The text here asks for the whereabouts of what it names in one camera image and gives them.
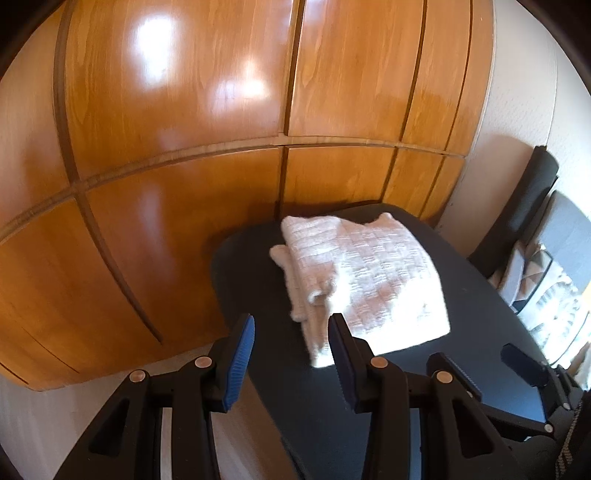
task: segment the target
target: folded towel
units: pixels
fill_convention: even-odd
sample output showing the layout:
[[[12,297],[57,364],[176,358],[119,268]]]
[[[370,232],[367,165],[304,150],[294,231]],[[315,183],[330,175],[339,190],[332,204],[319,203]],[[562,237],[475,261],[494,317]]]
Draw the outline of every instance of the folded towel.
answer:
[[[408,231],[383,213],[358,225],[326,216],[286,217],[287,245],[269,254],[285,274],[291,317],[301,322],[312,366],[334,363],[327,325],[342,313],[376,355],[449,333],[439,275]]]

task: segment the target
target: dark table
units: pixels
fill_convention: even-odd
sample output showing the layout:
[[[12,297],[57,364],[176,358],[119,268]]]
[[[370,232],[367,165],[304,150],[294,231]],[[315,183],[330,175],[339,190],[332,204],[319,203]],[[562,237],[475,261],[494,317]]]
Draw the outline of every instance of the dark table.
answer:
[[[445,352],[474,380],[483,402],[543,421],[536,389],[500,359],[512,342],[539,361],[543,356],[511,309],[488,282],[430,227],[390,205],[368,205],[334,215],[357,223],[390,212],[431,256],[445,296],[451,332],[431,342],[384,355],[403,370],[425,373],[429,355]],[[268,251],[284,243],[278,222],[248,228],[228,238],[212,262],[213,285],[226,322],[243,312],[256,323],[248,368],[262,402],[305,478],[358,480],[369,431],[369,414],[355,415],[345,403],[334,366],[314,369],[290,318],[282,271]],[[418,412],[411,415],[411,478],[420,478]]]

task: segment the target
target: floor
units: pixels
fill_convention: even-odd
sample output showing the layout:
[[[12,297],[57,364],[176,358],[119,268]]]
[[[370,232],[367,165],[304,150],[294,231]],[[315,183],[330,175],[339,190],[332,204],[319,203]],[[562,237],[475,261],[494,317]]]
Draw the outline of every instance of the floor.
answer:
[[[208,350],[192,350],[144,368],[151,375],[177,370]],[[126,374],[46,392],[34,392],[0,377],[0,443],[24,480],[53,478]],[[170,420],[170,410],[165,409],[162,480],[171,479]],[[296,480],[279,433],[248,377],[231,411],[213,415],[213,429],[222,479]]]

